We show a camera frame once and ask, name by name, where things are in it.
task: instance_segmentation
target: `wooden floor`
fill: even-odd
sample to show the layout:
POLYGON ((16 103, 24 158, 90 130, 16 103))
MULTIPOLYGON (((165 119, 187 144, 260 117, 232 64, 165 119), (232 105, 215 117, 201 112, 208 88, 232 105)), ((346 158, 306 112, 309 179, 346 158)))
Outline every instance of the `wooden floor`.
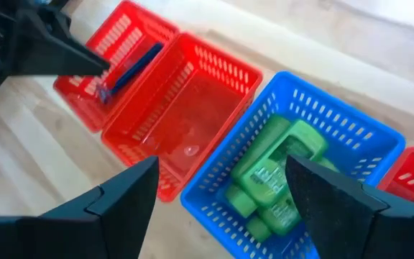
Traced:
MULTIPOLYGON (((73 18, 72 33, 85 42, 118 2, 71 0, 65 11, 73 18)), ((356 46, 353 53, 353 48, 339 48, 343 39, 334 37, 330 28, 326 28, 324 37, 333 45, 309 33, 305 29, 308 24, 300 25, 301 33, 294 34, 298 32, 295 24, 302 18, 277 21, 271 1, 267 8, 264 5, 249 10, 258 16, 241 10, 250 9, 247 1, 225 0, 241 9, 214 0, 140 2, 182 29, 260 68, 264 72, 262 87, 276 71, 293 71, 397 128, 414 143, 414 56, 408 60, 367 53, 374 40, 362 41, 363 47, 356 46)), ((360 18, 352 12, 351 19, 360 18)), ((389 28, 386 32, 398 41, 414 46, 410 43, 413 31, 403 32, 407 29, 364 19, 372 28, 389 28)), ((387 45, 382 39, 375 44, 379 49, 387 45)), ((10 78, 0 88, 0 215, 41 214, 124 169, 100 143, 99 135, 89 133, 53 91, 54 80, 39 76, 10 78)), ((157 202, 141 258, 229 257, 181 207, 179 199, 171 204, 157 202)))

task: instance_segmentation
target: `green bottle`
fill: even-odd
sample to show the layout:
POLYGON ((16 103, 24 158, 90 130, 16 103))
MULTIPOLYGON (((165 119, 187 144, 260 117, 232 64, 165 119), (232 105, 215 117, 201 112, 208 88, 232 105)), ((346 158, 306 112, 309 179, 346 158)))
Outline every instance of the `green bottle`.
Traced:
POLYGON ((290 122, 288 120, 278 115, 272 115, 264 125, 262 131, 255 138, 252 145, 250 145, 249 149, 245 152, 244 156, 234 166, 231 171, 232 178, 237 181, 240 175, 245 173, 289 126, 290 122))
POLYGON ((333 171, 335 171, 335 172, 337 172, 337 173, 339 173, 339 170, 338 170, 338 168, 336 168, 336 166, 330 161, 330 160, 328 160, 327 158, 321 158, 319 161, 318 161, 318 164, 319 165, 322 165, 322 166, 325 166, 325 167, 327 167, 328 169, 331 169, 331 170, 333 170, 333 171))
POLYGON ((284 171, 287 155, 318 160, 326 148, 326 141, 315 129, 302 120, 295 121, 240 175, 237 182, 241 189, 237 191, 247 195, 236 194, 241 197, 241 202, 230 200, 231 204, 243 217, 248 217, 258 206, 272 206, 288 189, 284 171))
POLYGON ((286 235, 301 220, 289 191, 270 208, 258 208, 258 214, 245 226, 258 242, 264 242, 272 233, 286 235))

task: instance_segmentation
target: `blue toothbrush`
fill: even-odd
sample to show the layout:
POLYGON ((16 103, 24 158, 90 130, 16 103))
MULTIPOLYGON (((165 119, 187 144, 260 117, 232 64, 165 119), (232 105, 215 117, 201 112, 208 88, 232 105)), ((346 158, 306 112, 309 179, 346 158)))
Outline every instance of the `blue toothbrush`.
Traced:
POLYGON ((115 95, 119 90, 123 89, 129 81, 131 81, 135 76, 146 68, 151 61, 156 57, 156 55, 161 51, 163 45, 162 43, 156 43, 147 53, 143 55, 124 75, 122 75, 117 81, 114 87, 111 90, 108 90, 104 87, 97 86, 98 97, 101 102, 106 104, 108 100, 115 95))

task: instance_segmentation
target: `blue basket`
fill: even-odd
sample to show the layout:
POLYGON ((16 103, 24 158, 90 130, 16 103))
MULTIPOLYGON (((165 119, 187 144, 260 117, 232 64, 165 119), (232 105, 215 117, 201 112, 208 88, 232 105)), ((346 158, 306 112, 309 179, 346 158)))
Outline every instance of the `blue basket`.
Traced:
POLYGON ((327 140, 324 154, 343 173, 376 186, 405 147, 404 137, 354 107, 293 76, 280 72, 237 122, 188 184, 183 206, 235 258, 317 258, 300 223, 288 235, 257 242, 247 220, 229 205, 224 192, 229 174, 271 114, 304 119, 327 140))

